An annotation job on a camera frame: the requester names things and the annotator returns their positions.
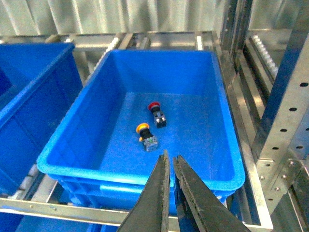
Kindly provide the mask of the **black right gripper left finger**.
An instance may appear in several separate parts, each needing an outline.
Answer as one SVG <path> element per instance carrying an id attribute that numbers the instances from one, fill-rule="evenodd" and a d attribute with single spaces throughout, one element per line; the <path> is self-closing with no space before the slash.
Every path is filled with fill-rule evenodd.
<path id="1" fill-rule="evenodd" d="M 170 161 L 167 150 L 158 160 L 135 206 L 119 232 L 167 232 L 169 230 Z"/>

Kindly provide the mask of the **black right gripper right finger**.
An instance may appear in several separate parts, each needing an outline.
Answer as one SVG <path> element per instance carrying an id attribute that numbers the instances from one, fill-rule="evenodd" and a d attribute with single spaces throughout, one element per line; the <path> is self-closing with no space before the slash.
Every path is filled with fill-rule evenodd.
<path id="1" fill-rule="evenodd" d="M 173 159 L 174 198 L 182 232 L 248 232 L 212 193 L 197 173 L 178 155 Z"/>

